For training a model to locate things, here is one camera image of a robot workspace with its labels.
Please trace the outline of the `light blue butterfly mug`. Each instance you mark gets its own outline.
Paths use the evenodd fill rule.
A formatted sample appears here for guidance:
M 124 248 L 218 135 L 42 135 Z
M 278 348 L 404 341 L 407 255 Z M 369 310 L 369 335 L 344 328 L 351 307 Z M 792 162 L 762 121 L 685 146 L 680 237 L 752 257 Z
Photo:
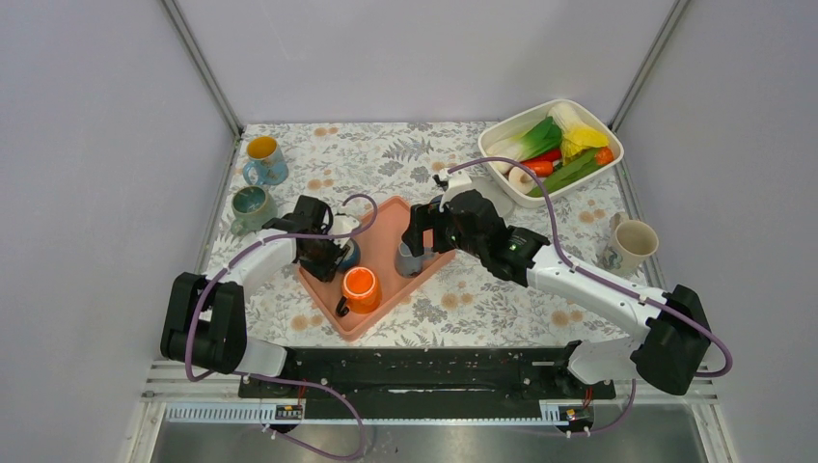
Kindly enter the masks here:
M 288 177 L 286 164 L 279 142 L 269 136 L 252 140 L 247 146 L 248 162 L 242 175 L 252 186 L 279 185 Z

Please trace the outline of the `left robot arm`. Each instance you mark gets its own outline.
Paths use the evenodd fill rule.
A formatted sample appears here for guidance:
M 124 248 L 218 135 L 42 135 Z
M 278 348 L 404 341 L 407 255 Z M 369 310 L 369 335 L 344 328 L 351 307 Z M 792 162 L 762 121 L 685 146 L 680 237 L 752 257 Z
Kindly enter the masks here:
M 299 197 L 290 213 L 265 222 L 255 240 L 215 272 L 175 278 L 161 354 L 183 363 L 192 382 L 213 373 L 262 375 L 272 394 L 290 395 L 300 373 L 286 361 L 284 347 L 248 335 L 246 298 L 291 264 L 331 281 L 350 252 L 349 240 L 365 230 L 356 217 Z

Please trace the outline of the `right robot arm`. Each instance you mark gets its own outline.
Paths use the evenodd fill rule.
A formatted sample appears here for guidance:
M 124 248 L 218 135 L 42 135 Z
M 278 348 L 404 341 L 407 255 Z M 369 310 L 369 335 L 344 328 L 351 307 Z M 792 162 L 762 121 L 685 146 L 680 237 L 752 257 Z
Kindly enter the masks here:
M 625 332 L 619 340 L 573 341 L 553 372 L 559 393 L 576 397 L 590 384 L 640 378 L 669 395 L 685 395 L 711 345 L 710 326 L 698 294 L 634 285 L 602 269 L 561 256 L 556 242 L 507 224 L 476 190 L 447 203 L 415 204 L 403 243 L 414 256 L 458 250 L 475 257 L 494 277 L 553 293 L 607 318 Z

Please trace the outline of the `cream floral tall mug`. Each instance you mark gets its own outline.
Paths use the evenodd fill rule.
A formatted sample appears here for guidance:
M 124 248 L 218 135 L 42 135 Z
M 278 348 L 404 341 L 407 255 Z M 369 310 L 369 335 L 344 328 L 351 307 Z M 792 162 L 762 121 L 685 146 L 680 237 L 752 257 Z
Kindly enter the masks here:
M 605 270 L 626 277 L 659 248 L 658 234 L 646 223 L 631 219 L 625 212 L 617 212 L 610 220 L 610 237 L 598 258 Z

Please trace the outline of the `teal green round mug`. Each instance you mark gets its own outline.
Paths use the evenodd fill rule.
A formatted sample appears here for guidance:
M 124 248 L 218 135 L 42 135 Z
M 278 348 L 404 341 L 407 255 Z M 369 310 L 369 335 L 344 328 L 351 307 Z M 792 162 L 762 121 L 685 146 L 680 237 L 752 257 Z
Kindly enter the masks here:
M 231 207 L 234 219 L 230 232 L 239 237 L 260 231 L 267 222 L 278 216 L 274 200 L 259 186 L 239 189 L 232 197 Z

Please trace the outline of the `dark blue small mug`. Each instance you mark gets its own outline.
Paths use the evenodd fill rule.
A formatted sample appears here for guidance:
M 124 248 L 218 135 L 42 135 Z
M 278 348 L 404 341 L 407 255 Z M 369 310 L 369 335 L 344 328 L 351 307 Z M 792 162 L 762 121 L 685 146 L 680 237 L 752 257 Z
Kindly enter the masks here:
M 361 249 L 357 241 L 349 238 L 343 247 L 344 254 L 339 261 L 337 272 L 343 274 L 352 267 L 358 266 L 361 261 Z

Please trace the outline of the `grey small mug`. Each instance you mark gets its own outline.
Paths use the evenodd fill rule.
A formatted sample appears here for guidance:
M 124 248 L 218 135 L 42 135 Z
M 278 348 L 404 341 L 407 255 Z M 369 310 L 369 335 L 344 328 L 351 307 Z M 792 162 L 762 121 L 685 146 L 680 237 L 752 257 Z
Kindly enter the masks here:
M 431 259 L 435 259 L 435 253 L 430 247 L 424 247 L 423 253 L 415 257 L 409 247 L 400 242 L 395 252 L 395 271 L 402 278 L 415 278 L 423 272 L 424 263 Z

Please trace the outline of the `orange mug black handle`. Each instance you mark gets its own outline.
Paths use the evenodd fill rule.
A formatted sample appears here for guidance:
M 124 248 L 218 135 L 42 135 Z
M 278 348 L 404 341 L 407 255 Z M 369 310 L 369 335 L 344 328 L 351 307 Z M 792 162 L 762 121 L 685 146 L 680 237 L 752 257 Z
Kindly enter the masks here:
M 350 268 L 341 280 L 341 299 L 335 315 L 345 317 L 350 313 L 368 314 L 381 304 L 381 285 L 376 274 L 364 266 Z

